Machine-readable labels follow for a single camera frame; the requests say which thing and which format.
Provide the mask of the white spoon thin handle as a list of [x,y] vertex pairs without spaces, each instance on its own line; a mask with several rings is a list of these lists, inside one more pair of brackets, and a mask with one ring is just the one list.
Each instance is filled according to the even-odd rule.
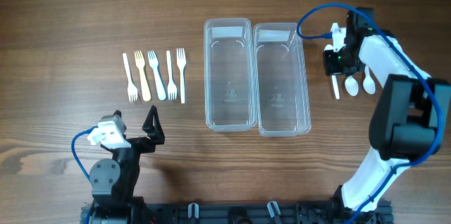
[[350,75],[345,80],[345,89],[350,96],[355,97],[359,92],[357,81]]

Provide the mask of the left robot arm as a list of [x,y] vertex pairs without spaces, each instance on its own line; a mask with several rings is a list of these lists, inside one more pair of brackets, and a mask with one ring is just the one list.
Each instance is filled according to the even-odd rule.
[[140,174],[140,156],[153,153],[165,142],[158,111],[152,106],[142,126],[143,137],[127,138],[121,112],[104,116],[88,135],[92,145],[112,153],[89,172],[93,202],[84,208],[81,223],[157,223],[156,215],[134,195]]

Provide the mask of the white spoon bowl up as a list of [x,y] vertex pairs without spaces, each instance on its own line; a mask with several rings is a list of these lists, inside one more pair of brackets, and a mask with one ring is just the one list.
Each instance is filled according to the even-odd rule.
[[327,44],[323,51],[323,64],[325,73],[330,77],[332,83],[332,90],[334,97],[338,100],[340,98],[340,90],[338,86],[338,53],[334,51],[332,44]]

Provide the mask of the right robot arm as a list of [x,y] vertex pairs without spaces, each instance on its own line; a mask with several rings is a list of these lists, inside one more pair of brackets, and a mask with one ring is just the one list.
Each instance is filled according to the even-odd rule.
[[334,194],[331,217],[351,223],[374,211],[405,170],[441,145],[450,83],[416,66],[393,34],[380,29],[370,8],[349,7],[345,27],[334,24],[323,61],[328,76],[369,69],[383,88],[369,125],[370,149],[356,173]]

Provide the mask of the white spoon wide handle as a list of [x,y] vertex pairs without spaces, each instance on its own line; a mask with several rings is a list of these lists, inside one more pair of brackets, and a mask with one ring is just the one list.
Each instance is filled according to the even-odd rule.
[[371,77],[370,69],[368,66],[365,66],[364,69],[364,81],[363,81],[364,91],[368,94],[375,94],[376,92],[376,84]]

